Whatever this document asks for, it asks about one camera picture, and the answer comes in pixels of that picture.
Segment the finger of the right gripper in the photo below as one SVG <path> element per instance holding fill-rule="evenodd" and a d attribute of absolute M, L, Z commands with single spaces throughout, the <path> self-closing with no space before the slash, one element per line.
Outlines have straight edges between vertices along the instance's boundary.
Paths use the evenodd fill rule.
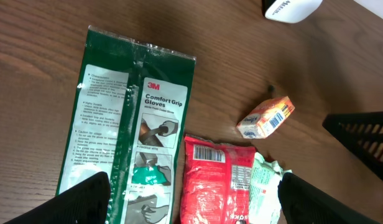
<path fill-rule="evenodd" d="M 322 126 L 383 181 L 383 111 L 328 114 Z"/>

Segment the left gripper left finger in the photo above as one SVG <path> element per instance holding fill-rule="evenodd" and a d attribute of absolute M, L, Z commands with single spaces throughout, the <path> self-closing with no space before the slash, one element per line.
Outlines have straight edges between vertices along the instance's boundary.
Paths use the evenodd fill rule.
<path fill-rule="evenodd" d="M 104 224 L 110 198 L 105 172 L 98 172 L 5 224 Z"/>

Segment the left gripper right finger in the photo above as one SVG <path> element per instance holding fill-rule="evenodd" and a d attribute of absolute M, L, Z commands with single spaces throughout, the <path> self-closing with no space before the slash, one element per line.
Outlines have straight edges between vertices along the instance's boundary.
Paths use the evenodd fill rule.
<path fill-rule="evenodd" d="M 377 224 L 293 173 L 286 173 L 278 197 L 288 224 Z"/>

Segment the teal white snack packet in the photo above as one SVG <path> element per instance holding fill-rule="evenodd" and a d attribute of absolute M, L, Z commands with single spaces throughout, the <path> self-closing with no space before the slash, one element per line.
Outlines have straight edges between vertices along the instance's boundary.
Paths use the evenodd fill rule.
<path fill-rule="evenodd" d="M 249 223 L 277 224 L 282 209 L 278 185 L 285 173 L 277 161 L 267 162 L 256 152 L 249 187 Z"/>

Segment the red snack packet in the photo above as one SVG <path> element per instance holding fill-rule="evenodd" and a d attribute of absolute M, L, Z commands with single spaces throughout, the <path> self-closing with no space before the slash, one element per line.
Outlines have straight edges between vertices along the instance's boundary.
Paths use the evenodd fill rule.
<path fill-rule="evenodd" d="M 253 146 L 185 137 L 182 224 L 249 223 Z"/>

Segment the orange white small packet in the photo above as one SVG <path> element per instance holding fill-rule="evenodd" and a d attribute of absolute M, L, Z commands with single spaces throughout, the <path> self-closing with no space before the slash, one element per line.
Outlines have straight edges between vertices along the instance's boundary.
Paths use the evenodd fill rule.
<path fill-rule="evenodd" d="M 294 111 L 287 96 L 263 101 L 236 126 L 244 139 L 265 139 Z"/>

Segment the green white snack bag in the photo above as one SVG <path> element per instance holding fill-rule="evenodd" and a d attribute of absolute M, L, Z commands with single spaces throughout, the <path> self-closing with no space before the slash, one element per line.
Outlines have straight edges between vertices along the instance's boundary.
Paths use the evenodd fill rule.
<path fill-rule="evenodd" d="M 104 172 L 105 223 L 170 223 L 195 64 L 89 26 L 57 193 Z"/>

